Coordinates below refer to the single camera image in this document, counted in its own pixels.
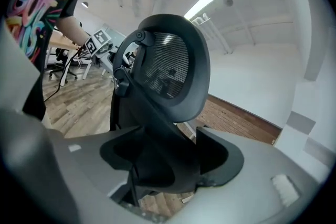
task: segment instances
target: wooden floor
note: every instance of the wooden floor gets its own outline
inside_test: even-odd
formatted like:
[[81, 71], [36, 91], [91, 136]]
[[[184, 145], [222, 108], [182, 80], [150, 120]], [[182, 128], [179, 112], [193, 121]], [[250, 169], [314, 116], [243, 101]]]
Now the wooden floor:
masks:
[[252, 115], [230, 103], [211, 95], [205, 106], [191, 125], [207, 125], [213, 129], [237, 134], [250, 139], [272, 144], [279, 136], [281, 129]]
[[[71, 68], [71, 70], [77, 74], [78, 80], [75, 81], [73, 76], [68, 75], [68, 84], [46, 101], [53, 128], [63, 132], [65, 138], [108, 131], [113, 93], [110, 74], [106, 72], [102, 76], [102, 69], [91, 67], [86, 80], [82, 80], [83, 68]], [[50, 78], [48, 71], [45, 72], [43, 79], [45, 98], [56, 91], [58, 83], [59, 79], [55, 75]], [[232, 105], [219, 103], [209, 97], [197, 122], [266, 143], [271, 143], [277, 137], [278, 128], [264, 125], [263, 121], [249, 117], [251, 115], [248, 113], [245, 114]], [[178, 127], [188, 137], [192, 135], [184, 123], [178, 124]], [[190, 195], [192, 193], [178, 195], [160, 193], [156, 196], [145, 196], [140, 205], [143, 210], [170, 217], [185, 206], [181, 200]]]
[[[78, 137], [106, 132], [110, 128], [110, 108], [113, 82], [110, 74], [101, 75], [102, 70], [91, 68], [86, 80], [82, 80], [84, 69], [72, 68], [77, 73], [75, 81], [67, 76], [68, 83], [46, 101], [47, 112], [53, 128], [65, 137]], [[43, 79], [44, 97], [57, 90], [59, 79], [45, 73]]]

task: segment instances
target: ceiling light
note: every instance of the ceiling light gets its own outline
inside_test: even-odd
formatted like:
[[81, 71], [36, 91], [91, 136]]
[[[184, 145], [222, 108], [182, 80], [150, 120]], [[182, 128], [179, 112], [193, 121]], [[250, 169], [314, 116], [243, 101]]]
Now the ceiling light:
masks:
[[190, 20], [194, 17], [202, 8], [210, 4], [213, 0], [199, 0], [185, 15], [184, 18]]
[[82, 2], [82, 5], [83, 5], [85, 8], [88, 8], [88, 7], [89, 7], [89, 3], [87, 3], [86, 1]]

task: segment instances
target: chair headrest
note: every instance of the chair headrest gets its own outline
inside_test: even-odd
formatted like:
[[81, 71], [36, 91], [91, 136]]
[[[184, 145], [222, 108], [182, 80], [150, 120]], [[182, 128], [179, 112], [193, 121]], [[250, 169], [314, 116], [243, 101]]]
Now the chair headrest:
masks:
[[[145, 44], [129, 38], [137, 35], [146, 36]], [[143, 45], [134, 61], [133, 79], [168, 120], [195, 118], [204, 107], [210, 81], [209, 53], [202, 33], [184, 17], [158, 14], [142, 21], [137, 35], [133, 32], [121, 45]]]

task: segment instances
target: wooden desk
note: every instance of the wooden desk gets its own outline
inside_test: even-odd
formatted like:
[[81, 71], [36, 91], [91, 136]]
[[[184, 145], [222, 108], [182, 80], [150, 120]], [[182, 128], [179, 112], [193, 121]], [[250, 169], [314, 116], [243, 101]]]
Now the wooden desk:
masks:
[[[70, 59], [75, 55], [75, 53], [77, 52], [77, 49], [78, 49], [78, 46], [72, 44], [70, 39], [68, 39], [66, 37], [63, 37], [62, 34], [60, 32], [57, 32], [57, 31], [52, 32], [48, 47], [49, 47], [49, 50], [48, 50], [48, 54], [47, 54], [47, 57], [46, 57], [44, 68], [47, 68], [51, 48], [59, 48], [59, 49], [64, 49], [64, 50], [69, 51], [66, 65], [68, 64]], [[64, 84], [65, 84], [65, 79], [67, 77], [69, 66], [70, 65], [68, 65], [66, 67], [64, 76], [61, 79], [61, 86], [64, 86]]]

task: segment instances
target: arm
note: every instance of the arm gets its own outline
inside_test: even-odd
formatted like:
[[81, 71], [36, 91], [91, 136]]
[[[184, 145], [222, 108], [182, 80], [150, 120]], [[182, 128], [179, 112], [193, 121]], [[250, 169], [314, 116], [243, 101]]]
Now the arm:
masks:
[[79, 26], [78, 21], [73, 16], [59, 18], [56, 26], [67, 38], [80, 46], [83, 46], [89, 38], [89, 35]]

